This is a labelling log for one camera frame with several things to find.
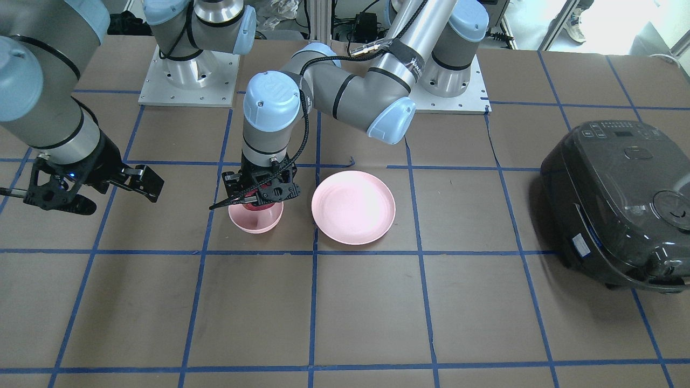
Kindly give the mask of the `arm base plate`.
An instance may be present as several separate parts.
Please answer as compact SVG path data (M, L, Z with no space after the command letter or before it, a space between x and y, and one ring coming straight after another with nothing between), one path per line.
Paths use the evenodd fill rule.
M477 57L462 71L449 71L431 59L410 98L420 113L483 115L492 111Z
M141 87L144 106L231 108L240 55L204 51L188 61L161 59L158 49Z

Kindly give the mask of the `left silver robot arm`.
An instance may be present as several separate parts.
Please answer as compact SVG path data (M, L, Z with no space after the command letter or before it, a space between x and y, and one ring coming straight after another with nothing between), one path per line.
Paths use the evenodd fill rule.
M278 71L255 74L243 99L240 170L225 172L227 199L252 210L296 198L296 159L315 109L395 144L417 108L452 112L474 89L473 62L489 27L478 1L405 1L384 39L337 55L311 43Z

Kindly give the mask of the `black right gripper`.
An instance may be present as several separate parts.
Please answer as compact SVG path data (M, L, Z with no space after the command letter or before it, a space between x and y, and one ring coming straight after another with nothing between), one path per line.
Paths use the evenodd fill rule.
M100 133L96 149L86 159L74 164L57 164L38 156L33 162L30 184L24 203L43 210L59 210L66 213L93 214L96 203L78 194L82 186L91 186L104 194L113 184L126 191L145 196L157 202L164 180L147 165L130 167L122 162L118 147Z

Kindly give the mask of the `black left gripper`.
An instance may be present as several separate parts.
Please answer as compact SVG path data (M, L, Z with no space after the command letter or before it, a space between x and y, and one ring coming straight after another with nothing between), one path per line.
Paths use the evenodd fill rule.
M228 198L214 203L209 210L237 204L278 203L295 199L301 194L301 187L294 180L295 174L293 159L281 162L272 159L268 167L243 159L241 169L236 174L232 171L222 174Z

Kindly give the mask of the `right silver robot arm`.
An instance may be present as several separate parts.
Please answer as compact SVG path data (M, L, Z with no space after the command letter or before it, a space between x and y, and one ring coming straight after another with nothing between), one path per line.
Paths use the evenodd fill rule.
M231 107L239 57L249 54L257 15L243 1L145 1L157 52L141 89L144 105ZM111 18L101 1L2 1L2 126L34 148L27 189L2 188L43 210L93 214L82 186L110 186L158 201L163 179L130 167L94 113L72 93Z

